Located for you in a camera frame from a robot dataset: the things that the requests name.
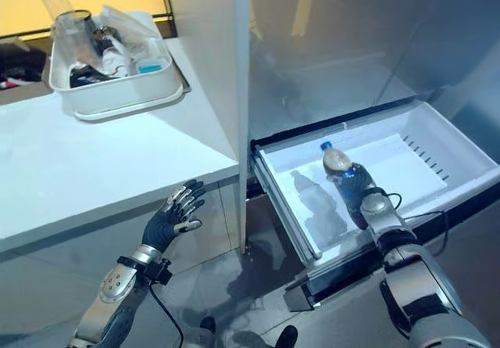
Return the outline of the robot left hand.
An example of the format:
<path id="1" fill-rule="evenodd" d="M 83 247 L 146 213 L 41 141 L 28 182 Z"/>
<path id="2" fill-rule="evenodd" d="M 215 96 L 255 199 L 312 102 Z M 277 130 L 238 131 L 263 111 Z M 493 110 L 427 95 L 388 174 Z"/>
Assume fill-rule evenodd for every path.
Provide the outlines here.
<path id="1" fill-rule="evenodd" d="M 204 205 L 204 194 L 204 182 L 196 179 L 177 187 L 146 224 L 141 243 L 164 253 L 178 235 L 200 228 L 191 216 Z"/>

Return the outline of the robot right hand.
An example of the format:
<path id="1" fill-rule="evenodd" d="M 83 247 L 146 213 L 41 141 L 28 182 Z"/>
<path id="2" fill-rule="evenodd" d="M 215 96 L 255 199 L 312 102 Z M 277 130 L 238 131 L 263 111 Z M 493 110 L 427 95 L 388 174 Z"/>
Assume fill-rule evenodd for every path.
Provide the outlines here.
<path id="1" fill-rule="evenodd" d="M 370 173 L 363 165 L 353 163 L 347 170 L 333 170 L 330 179 L 341 195 L 352 221 L 359 229 L 366 230 L 368 224 L 360 212 L 360 206 L 364 191 L 375 186 Z"/>

